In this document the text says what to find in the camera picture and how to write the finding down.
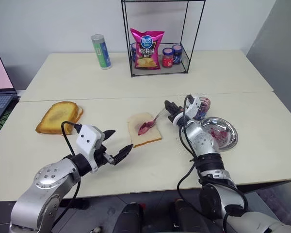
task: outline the chip bag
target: chip bag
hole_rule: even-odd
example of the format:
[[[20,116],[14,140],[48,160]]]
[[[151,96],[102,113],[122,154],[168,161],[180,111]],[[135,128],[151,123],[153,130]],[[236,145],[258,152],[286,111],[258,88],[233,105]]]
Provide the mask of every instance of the chip bag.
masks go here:
[[[147,31],[141,33],[133,28],[130,31],[136,40],[135,68],[161,69],[158,48],[164,32]]]

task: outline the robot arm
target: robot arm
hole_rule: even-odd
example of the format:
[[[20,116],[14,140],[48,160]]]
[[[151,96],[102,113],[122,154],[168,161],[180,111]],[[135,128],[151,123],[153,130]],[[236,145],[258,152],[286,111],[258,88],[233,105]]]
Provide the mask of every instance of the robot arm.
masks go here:
[[[115,157],[105,152],[102,142],[114,132],[82,125],[77,139],[81,153],[67,156],[36,173],[33,183],[12,209],[9,232],[50,233],[61,200],[81,176],[97,172],[106,163],[116,165],[130,152],[132,145],[121,149]]]
[[[192,120],[199,108],[197,99],[199,97],[188,96],[189,103],[184,104],[185,119],[181,106],[166,100],[165,108],[170,113],[168,118],[181,129],[182,134],[185,127],[195,151],[195,168],[202,184],[199,195],[202,213],[222,224],[226,233],[291,233],[291,226],[262,213],[248,212],[245,196],[237,190],[224,168],[217,142]]]

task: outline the spoon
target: spoon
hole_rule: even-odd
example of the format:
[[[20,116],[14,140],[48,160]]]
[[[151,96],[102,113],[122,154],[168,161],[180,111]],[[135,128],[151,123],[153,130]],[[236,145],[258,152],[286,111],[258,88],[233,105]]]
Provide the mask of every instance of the spoon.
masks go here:
[[[163,108],[156,115],[156,117],[153,120],[143,123],[141,125],[141,127],[139,128],[138,135],[142,135],[142,134],[146,133],[150,128],[152,128],[155,125],[155,122],[156,122],[157,118],[159,118],[165,111],[166,111],[166,109]]]

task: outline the glass jar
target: glass jar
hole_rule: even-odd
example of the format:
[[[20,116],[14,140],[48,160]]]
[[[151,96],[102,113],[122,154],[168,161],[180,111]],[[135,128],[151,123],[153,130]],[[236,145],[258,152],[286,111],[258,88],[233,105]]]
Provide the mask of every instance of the glass jar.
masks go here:
[[[174,51],[172,48],[163,49],[162,66],[164,68],[170,68],[173,66]]]
[[[174,59],[173,59],[173,64],[178,65],[181,63],[181,58],[182,58],[182,46],[181,45],[174,45],[172,47],[174,50]]]
[[[136,62],[136,43],[132,43],[130,45],[130,51],[131,51],[131,58],[133,62]]]

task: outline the toasted bread slice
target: toasted bread slice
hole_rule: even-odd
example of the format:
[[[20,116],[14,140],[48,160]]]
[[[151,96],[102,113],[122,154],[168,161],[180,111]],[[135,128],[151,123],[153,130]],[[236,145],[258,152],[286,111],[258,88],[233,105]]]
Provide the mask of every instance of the toasted bread slice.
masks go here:
[[[83,110],[79,110],[79,107],[74,102],[63,101],[53,104],[35,130],[38,133],[62,134],[62,122],[77,123],[82,113]],[[65,124],[64,129],[66,134],[71,134],[71,125]]]
[[[128,119],[128,131],[130,133],[131,143],[134,144],[134,147],[142,146],[146,143],[155,142],[162,139],[156,125],[150,128],[145,134],[138,135],[140,126],[151,120],[153,120],[153,116],[150,113],[139,113]]]

